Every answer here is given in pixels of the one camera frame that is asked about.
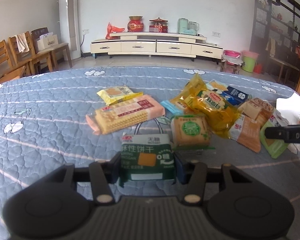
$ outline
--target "quilted bedspread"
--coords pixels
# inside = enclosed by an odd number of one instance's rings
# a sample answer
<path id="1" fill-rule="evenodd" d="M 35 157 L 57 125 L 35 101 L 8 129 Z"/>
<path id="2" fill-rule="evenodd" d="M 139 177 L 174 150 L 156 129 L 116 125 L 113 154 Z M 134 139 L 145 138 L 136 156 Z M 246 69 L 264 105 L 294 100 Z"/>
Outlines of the quilted bedspread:
<path id="1" fill-rule="evenodd" d="M 95 160 L 111 159 L 121 148 L 123 132 L 171 133 L 167 119 L 161 117 L 112 134 L 94 135 L 85 115 L 105 105 L 96 92 L 127 85 L 161 102 L 176 96 L 194 73 L 205 81 L 218 80 L 273 104 L 294 92 L 277 83 L 240 75 L 138 66 L 59 71 L 0 85 L 0 240 L 9 237 L 2 208 L 15 193 L 64 163 L 84 167 Z M 209 167 L 232 163 L 287 197 L 295 208 L 288 236 L 300 240 L 300 153 L 286 150 L 274 160 L 263 146 L 255 154 L 236 141 L 217 136 L 212 137 L 211 146 L 216 149 L 189 158 L 200 159 Z M 185 187 L 170 181 L 128 182 L 124 188 L 111 185 L 117 199 L 120 195 L 181 195 Z M 211 197 L 217 188 L 207 185 L 205 197 Z M 86 198 L 92 196 L 88 183 L 80 183 L 78 192 Z"/>

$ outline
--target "power outlet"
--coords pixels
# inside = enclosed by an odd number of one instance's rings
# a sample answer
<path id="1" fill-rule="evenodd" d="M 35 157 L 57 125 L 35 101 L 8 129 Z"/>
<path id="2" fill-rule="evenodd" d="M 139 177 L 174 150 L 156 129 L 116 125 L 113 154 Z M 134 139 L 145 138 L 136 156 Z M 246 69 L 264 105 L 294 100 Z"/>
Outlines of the power outlet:
<path id="1" fill-rule="evenodd" d="M 212 36 L 213 36 L 213 37 L 220 38 L 220 37 L 221 37 L 221 34 L 220 34 L 220 33 L 212 32 Z"/>
<path id="2" fill-rule="evenodd" d="M 88 33 L 90 33 L 90 30 L 82 30 L 82 35 L 86 35 Z"/>

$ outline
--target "air conditioner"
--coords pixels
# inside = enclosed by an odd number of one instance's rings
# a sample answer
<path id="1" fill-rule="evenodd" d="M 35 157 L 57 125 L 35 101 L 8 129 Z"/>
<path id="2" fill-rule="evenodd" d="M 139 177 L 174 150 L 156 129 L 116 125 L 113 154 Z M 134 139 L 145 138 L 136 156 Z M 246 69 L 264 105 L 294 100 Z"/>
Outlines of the air conditioner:
<path id="1" fill-rule="evenodd" d="M 77 0 L 59 0 L 60 30 L 62 42 L 69 43 L 71 59 L 81 57 Z"/>

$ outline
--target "yellow plastic bag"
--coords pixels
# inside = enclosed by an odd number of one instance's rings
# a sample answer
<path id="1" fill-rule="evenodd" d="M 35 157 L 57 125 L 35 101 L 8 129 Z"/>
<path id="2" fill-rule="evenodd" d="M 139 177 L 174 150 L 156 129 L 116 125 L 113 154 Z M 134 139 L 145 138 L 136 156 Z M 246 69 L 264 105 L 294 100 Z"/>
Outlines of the yellow plastic bag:
<path id="1" fill-rule="evenodd" d="M 103 89 L 100 90 L 97 94 L 103 99 L 103 101 L 106 102 L 107 106 L 111 106 L 122 101 L 142 96 L 143 92 L 134 93 L 127 86 L 123 86 Z"/>
<path id="2" fill-rule="evenodd" d="M 240 111 L 218 93 L 208 90 L 198 74 L 185 86 L 184 92 L 190 94 L 185 103 L 195 113 L 206 115 L 212 131 L 223 138 L 230 138 L 229 129 L 240 117 Z"/>

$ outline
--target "white tv cabinet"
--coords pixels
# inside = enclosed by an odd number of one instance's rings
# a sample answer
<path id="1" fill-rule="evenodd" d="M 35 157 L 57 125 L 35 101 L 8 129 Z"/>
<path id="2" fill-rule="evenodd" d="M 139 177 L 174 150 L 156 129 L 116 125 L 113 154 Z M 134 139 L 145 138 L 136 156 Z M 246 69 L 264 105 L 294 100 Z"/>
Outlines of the white tv cabinet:
<path id="1" fill-rule="evenodd" d="M 179 33 L 124 32 L 111 33 L 112 40 L 96 40 L 90 45 L 91 53 L 112 55 L 163 55 L 190 57 L 197 56 L 221 59 L 223 48 L 208 44 L 204 36 Z"/>

